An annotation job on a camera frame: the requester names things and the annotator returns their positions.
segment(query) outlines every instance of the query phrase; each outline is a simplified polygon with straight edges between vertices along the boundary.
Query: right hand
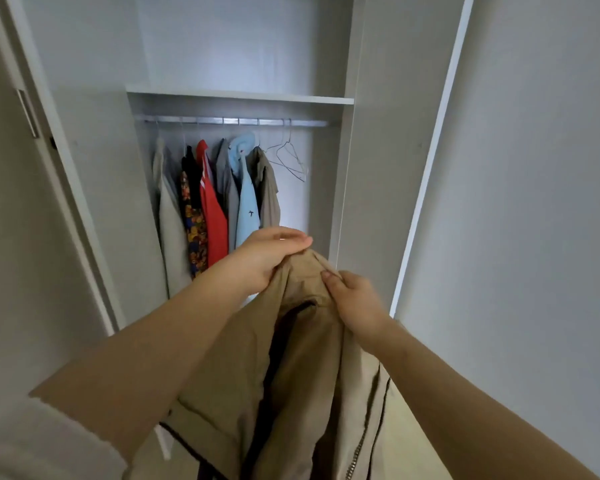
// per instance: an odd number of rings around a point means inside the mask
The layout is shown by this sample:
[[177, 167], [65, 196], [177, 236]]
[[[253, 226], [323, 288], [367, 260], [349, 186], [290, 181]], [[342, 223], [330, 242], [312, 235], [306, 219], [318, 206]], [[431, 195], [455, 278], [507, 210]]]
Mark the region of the right hand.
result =
[[342, 279], [323, 271], [322, 280], [336, 302], [344, 325], [353, 332], [366, 352], [377, 355], [383, 334], [393, 320], [368, 279], [348, 271], [340, 274]]

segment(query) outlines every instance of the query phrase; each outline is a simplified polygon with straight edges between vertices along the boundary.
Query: khaki jacket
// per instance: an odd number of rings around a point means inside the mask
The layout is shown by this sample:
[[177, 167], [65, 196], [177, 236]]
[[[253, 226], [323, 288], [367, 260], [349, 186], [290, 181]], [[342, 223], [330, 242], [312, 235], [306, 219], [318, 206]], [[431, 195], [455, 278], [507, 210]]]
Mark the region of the khaki jacket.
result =
[[233, 315], [161, 423], [216, 478], [382, 478], [387, 372], [344, 329], [313, 251]]

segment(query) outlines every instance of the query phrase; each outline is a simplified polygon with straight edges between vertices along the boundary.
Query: white shirt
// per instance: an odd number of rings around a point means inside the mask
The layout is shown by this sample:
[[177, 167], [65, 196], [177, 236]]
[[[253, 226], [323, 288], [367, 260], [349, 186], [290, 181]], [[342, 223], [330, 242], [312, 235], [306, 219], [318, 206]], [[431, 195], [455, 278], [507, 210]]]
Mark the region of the white shirt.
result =
[[110, 443], [39, 399], [0, 420], [0, 480], [119, 480], [126, 469]]

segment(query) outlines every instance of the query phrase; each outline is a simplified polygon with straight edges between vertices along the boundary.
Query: clothes rail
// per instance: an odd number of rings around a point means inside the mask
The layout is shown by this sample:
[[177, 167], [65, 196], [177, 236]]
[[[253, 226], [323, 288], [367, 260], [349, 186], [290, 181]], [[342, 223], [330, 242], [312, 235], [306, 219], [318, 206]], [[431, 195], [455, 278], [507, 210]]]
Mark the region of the clothes rail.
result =
[[295, 126], [324, 128], [332, 126], [332, 121], [269, 119], [269, 118], [209, 118], [206, 116], [154, 116], [137, 114], [137, 121], [145, 123], [178, 123], [184, 125], [236, 125], [236, 126]]

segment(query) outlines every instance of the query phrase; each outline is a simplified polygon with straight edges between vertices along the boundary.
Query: forearm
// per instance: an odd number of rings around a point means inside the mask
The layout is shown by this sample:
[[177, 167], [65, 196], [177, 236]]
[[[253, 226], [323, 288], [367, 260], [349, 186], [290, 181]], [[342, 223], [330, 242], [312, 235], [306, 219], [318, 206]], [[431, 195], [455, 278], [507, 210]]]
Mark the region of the forearm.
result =
[[69, 363], [31, 395], [112, 443], [131, 461], [247, 298], [244, 280], [229, 269], [229, 258], [150, 315]]
[[376, 355], [454, 480], [597, 479], [397, 322], [377, 342]]

